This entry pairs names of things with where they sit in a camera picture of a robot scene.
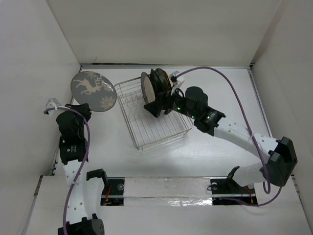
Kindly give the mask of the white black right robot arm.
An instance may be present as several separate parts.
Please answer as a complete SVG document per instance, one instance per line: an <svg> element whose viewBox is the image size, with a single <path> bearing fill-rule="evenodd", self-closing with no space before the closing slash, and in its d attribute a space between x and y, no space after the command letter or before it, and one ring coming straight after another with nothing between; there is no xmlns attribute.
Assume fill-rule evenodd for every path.
<svg viewBox="0 0 313 235"><path fill-rule="evenodd" d="M154 91L144 88L144 109L153 116L161 112L176 111L194 120L194 125L203 133L224 139L260 158L260 162L248 166L234 167L226 187L230 192L238 192L243 186L269 182L275 186L286 185L297 164L297 156L291 139L280 140L255 133L232 122L225 114L208 106L208 96L199 87L187 88L185 95L175 91Z"/></svg>

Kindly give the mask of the cream plate brown metallic rim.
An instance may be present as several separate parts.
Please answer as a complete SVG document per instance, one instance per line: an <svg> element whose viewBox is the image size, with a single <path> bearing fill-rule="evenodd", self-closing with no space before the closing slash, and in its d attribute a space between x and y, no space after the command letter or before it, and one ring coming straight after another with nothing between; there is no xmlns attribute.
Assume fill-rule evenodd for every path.
<svg viewBox="0 0 313 235"><path fill-rule="evenodd" d="M141 90L145 104L149 104L156 99L154 91L154 81L153 79L145 72L141 73L140 77Z"/></svg>

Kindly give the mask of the cream plate black striped rim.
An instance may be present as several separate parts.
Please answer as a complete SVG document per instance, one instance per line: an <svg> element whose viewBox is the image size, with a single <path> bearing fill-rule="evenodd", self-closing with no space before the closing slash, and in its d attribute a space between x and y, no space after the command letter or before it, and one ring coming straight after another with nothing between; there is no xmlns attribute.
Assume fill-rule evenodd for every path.
<svg viewBox="0 0 313 235"><path fill-rule="evenodd" d="M166 71L164 71L160 68L157 68L155 70L155 73L156 73L156 76L159 78L159 80L162 83L163 90L164 91L171 91L173 84L172 84L172 81L170 80L168 74L166 73Z"/></svg>

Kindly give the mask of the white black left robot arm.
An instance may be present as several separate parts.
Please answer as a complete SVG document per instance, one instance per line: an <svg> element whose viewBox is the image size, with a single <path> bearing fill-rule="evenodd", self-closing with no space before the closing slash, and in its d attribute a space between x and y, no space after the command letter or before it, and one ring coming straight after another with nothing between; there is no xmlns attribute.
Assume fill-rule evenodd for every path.
<svg viewBox="0 0 313 235"><path fill-rule="evenodd" d="M66 104L57 108L61 137L60 158L66 175L68 193L59 235L103 235L104 223L98 218L101 195L109 189L102 168L88 170L91 111L88 104Z"/></svg>

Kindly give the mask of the grey plate tree pattern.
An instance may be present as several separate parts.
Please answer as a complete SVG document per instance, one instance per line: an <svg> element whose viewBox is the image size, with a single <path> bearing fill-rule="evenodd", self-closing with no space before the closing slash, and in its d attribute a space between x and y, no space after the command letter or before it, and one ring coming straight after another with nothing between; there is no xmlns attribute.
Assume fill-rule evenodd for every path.
<svg viewBox="0 0 313 235"><path fill-rule="evenodd" d="M79 104L88 104L93 112L106 112L117 101L114 85L105 76L93 71L77 73L71 81L70 90Z"/></svg>

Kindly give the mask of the beige plate leaf pattern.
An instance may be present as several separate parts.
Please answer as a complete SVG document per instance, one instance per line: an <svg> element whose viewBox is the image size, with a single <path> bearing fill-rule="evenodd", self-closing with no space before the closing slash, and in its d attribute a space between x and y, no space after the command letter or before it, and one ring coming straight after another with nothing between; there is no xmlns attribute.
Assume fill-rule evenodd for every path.
<svg viewBox="0 0 313 235"><path fill-rule="evenodd" d="M173 73L169 74L168 78L169 78L170 88L172 89L175 85L174 74Z"/></svg>

